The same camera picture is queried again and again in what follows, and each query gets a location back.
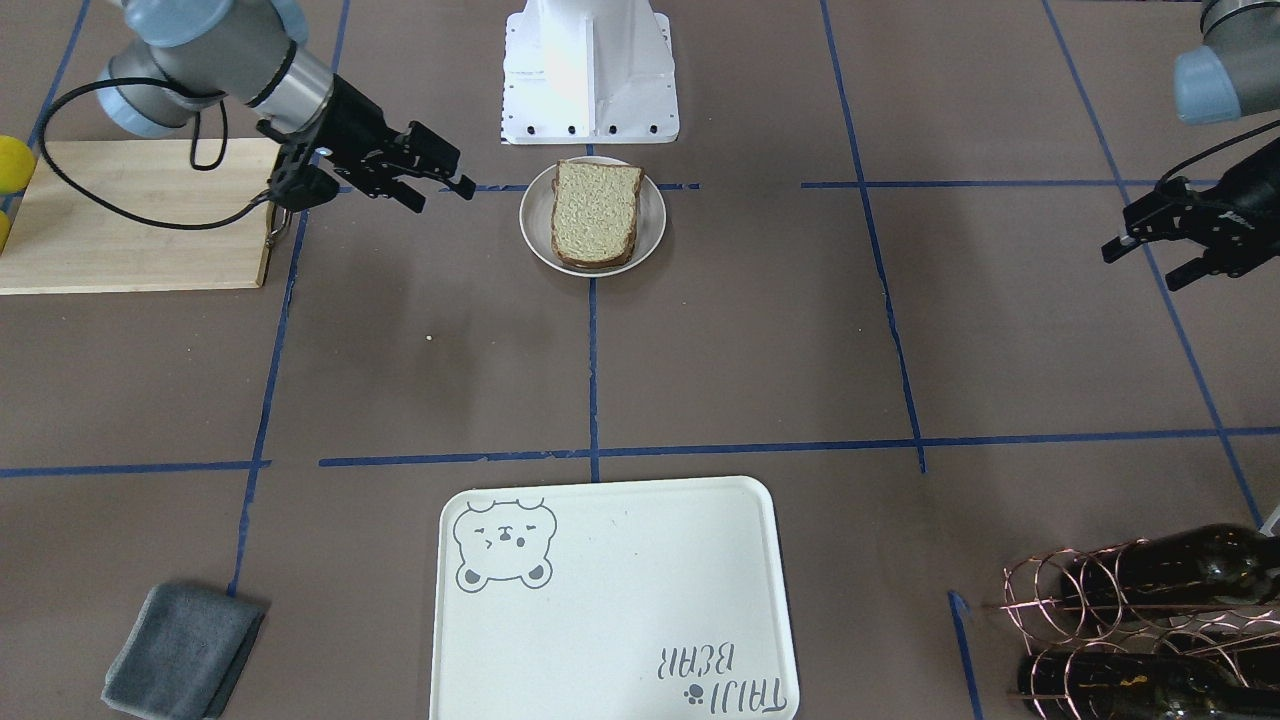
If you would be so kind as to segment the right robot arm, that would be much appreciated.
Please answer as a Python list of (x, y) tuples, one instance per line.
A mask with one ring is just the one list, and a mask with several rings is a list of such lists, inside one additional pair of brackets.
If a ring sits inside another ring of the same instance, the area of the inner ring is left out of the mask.
[(124, 131), (161, 138), (233, 99), (280, 147), (268, 182), (279, 208), (316, 208), (349, 184), (419, 213), (425, 197), (412, 177), (475, 195), (456, 146), (417, 122), (392, 129), (372, 100), (311, 54), (297, 3), (123, 1), (120, 9), (134, 37), (104, 67), (96, 96)]

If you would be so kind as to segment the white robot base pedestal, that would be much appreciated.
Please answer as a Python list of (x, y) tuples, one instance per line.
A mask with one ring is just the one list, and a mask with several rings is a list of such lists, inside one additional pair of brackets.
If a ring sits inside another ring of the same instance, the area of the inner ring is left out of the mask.
[(669, 18), (649, 1), (527, 1), (506, 18), (502, 143), (672, 143)]

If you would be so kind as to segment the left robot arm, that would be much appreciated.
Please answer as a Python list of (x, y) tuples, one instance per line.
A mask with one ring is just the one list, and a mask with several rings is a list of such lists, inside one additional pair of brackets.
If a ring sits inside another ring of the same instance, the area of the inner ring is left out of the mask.
[[(1189, 126), (1240, 120), (1279, 106), (1279, 9), (1275, 1), (1203, 1), (1202, 44), (1174, 63), (1178, 117)], [(1176, 292), (1211, 275), (1239, 278), (1277, 258), (1279, 141), (1229, 167), (1207, 190), (1183, 172), (1277, 128), (1271, 120), (1222, 141), (1166, 170), (1152, 190), (1123, 209), (1124, 229), (1101, 247), (1105, 263), (1153, 242), (1188, 241), (1198, 258), (1167, 272)]]

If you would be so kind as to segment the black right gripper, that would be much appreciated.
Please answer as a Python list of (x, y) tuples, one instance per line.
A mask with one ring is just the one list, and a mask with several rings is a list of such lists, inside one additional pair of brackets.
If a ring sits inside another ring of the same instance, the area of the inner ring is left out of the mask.
[(371, 199), (393, 199), (417, 214), (426, 197), (402, 176), (439, 182), (466, 201), (476, 192), (475, 181), (461, 172), (461, 151), (453, 143), (421, 122), (410, 122), (404, 131), (390, 128), (381, 108), (339, 76), (310, 126), (284, 133), (262, 119), (259, 132), (280, 145), (265, 197), (287, 210), (316, 208), (338, 195), (339, 181), (311, 164), (323, 149), (347, 184)]

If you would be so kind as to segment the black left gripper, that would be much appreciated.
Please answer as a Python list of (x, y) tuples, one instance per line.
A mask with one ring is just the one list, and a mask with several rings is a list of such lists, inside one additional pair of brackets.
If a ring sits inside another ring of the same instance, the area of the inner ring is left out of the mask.
[(1220, 143), (1167, 170), (1155, 187), (1125, 206), (1125, 229), (1101, 246), (1105, 264), (1114, 264), (1140, 246), (1190, 241), (1203, 254), (1165, 274), (1167, 291), (1178, 292), (1211, 275), (1239, 278), (1277, 256), (1279, 141), (1274, 140), (1225, 170), (1203, 191), (1190, 186), (1181, 169), (1242, 141)]

